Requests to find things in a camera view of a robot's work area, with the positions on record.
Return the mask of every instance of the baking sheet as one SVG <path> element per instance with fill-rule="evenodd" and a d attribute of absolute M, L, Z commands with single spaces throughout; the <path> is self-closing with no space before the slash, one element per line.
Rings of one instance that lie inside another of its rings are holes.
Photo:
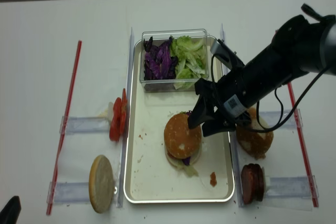
<path fill-rule="evenodd" d="M 208 57 L 214 37 L 208 39 Z M 198 96 L 193 91 L 144 93 L 139 82 L 141 43 L 134 49 L 130 125 L 124 193 L 132 203 L 223 202 L 234 192 L 234 178 L 227 133 L 202 138 L 202 153 L 194 164 L 198 177 L 187 177 L 167 161 L 163 132 L 170 117 L 192 110 Z M 222 76 L 215 61 L 215 79 Z M 216 173 L 217 185 L 210 185 Z"/>

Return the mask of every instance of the purple cabbage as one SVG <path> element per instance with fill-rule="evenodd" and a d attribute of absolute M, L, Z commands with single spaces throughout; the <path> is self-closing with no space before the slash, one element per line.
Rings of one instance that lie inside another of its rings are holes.
<path fill-rule="evenodd" d="M 187 116 L 190 116 L 191 115 L 191 110 L 189 110 L 189 111 L 186 111 L 186 112 L 184 112 L 184 114 L 186 114 Z"/>
<path fill-rule="evenodd" d="M 178 64 L 178 57 L 170 56 L 170 45 L 173 37 L 170 37 L 159 47 L 153 45 L 153 37 L 143 41 L 145 54 L 145 80 L 175 79 L 175 67 Z"/>
<path fill-rule="evenodd" d="M 186 166 L 190 165 L 190 158 L 191 157 L 187 157 L 187 158 L 182 159 L 183 164 L 185 164 Z"/>

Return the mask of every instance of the red straw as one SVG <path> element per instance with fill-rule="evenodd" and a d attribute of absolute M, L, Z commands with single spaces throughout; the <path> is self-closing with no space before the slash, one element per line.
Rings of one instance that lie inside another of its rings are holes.
<path fill-rule="evenodd" d="M 77 52 L 76 52 L 76 58 L 75 58 L 75 63 L 73 64 L 73 71 L 72 71 L 72 77 L 71 77 L 71 83 L 70 83 L 70 88 L 69 88 L 69 93 L 68 93 L 68 101 L 67 101 L 67 106 L 65 108 L 65 113 L 64 113 L 64 125 L 67 124 L 66 118 L 69 116 L 69 111 L 70 111 L 70 105 L 71 105 L 71 99 L 72 99 L 72 92 L 73 88 L 75 85 L 75 78 L 76 78 L 76 73 L 77 73 L 77 67 L 78 67 L 78 62 L 79 62 L 79 55 L 80 55 L 80 49 L 82 46 L 82 41 L 78 41 L 78 46 L 77 46 Z M 51 200 L 49 202 L 52 202 L 54 199 L 54 184 L 57 182 L 57 164 L 58 164 L 58 156 L 61 151 L 62 145 L 64 141 L 64 133 L 60 135 L 59 137 L 59 143 L 58 143 L 58 150 L 57 150 L 57 155 L 56 155 L 56 161 L 55 161 L 55 168 L 54 168 L 54 175 L 53 175 L 53 181 L 52 181 L 52 192 L 51 192 Z M 48 203 L 48 208 L 47 208 L 47 215 L 51 215 L 51 209 L 52 209 L 52 203 Z"/>
<path fill-rule="evenodd" d="M 290 101 L 292 103 L 292 106 L 294 106 L 295 105 L 295 97 L 294 97 L 292 84 L 288 83 L 287 86 L 288 86 L 288 90 L 289 90 Z M 318 202 L 318 199 L 316 197 L 317 193 L 315 191 L 315 183 L 314 183 L 314 180 L 312 178 L 312 172 L 311 172 L 311 168 L 310 168 L 310 164 L 309 164 L 308 154 L 307 154 L 307 150 L 306 150 L 306 145 L 304 143 L 303 132 L 302 132 L 301 125 L 300 125 L 300 122 L 299 122 L 299 113 L 298 113 L 297 109 L 295 109 L 295 111 L 294 111 L 294 117 L 295 117 L 295 122 L 296 122 L 296 125 L 297 125 L 297 129 L 298 129 L 299 140 L 300 140 L 300 145 L 301 145 L 301 150 L 302 150 L 302 155 L 303 155 L 303 161 L 304 161 L 304 166 L 306 167 L 306 173 L 307 173 L 307 176 L 308 176 L 308 181 L 309 181 L 310 191 L 311 191 L 311 195 L 312 195 L 313 206 L 314 207 L 319 207 L 319 202 Z"/>

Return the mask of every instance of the tomato slice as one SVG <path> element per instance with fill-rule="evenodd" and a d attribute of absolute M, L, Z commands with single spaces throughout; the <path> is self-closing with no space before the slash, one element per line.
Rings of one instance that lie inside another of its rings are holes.
<path fill-rule="evenodd" d="M 116 98 L 113 105 L 113 117 L 119 118 L 121 113 L 121 98 Z"/>
<path fill-rule="evenodd" d="M 121 115 L 120 115 L 120 134 L 124 133 L 125 130 L 125 122 L 127 115 L 127 97 L 126 90 L 122 90 L 122 101 L 121 101 Z"/>
<path fill-rule="evenodd" d="M 115 115 L 113 116 L 111 127 L 110 127 L 110 140 L 111 141 L 119 141 L 120 133 L 120 118 L 117 118 Z"/>

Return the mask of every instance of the hamburger bun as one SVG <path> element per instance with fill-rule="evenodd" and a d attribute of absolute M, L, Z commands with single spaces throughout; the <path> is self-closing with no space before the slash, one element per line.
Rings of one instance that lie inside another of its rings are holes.
<path fill-rule="evenodd" d="M 263 130 L 257 121 L 257 110 L 255 108 L 249 108 L 247 112 L 251 118 L 252 129 Z M 263 127 L 268 128 L 268 124 L 262 117 L 259 117 L 259 121 Z M 265 153 L 271 147 L 274 135 L 273 132 L 257 133 L 246 131 L 242 127 L 236 128 L 237 141 L 241 147 L 255 159 L 265 158 Z"/>
<path fill-rule="evenodd" d="M 202 140 L 201 127 L 190 130 L 188 115 L 176 114 L 169 119 L 164 129 L 164 144 L 167 151 L 175 158 L 184 159 L 196 153 Z"/>
<path fill-rule="evenodd" d="M 99 155 L 93 161 L 89 177 L 89 197 L 93 209 L 101 214 L 110 208 L 114 193 L 110 161 Z"/>
<path fill-rule="evenodd" d="M 171 165 L 177 167 L 178 169 L 181 169 L 185 166 L 183 163 L 181 163 L 180 159 L 175 158 L 171 154 L 169 154 L 166 147 L 164 147 L 164 152 L 166 154 L 166 158 L 168 159 Z M 202 152 L 202 146 L 200 146 L 198 150 L 193 155 L 191 155 L 189 165 L 193 165 L 196 163 L 196 161 L 201 155 L 201 152 Z"/>

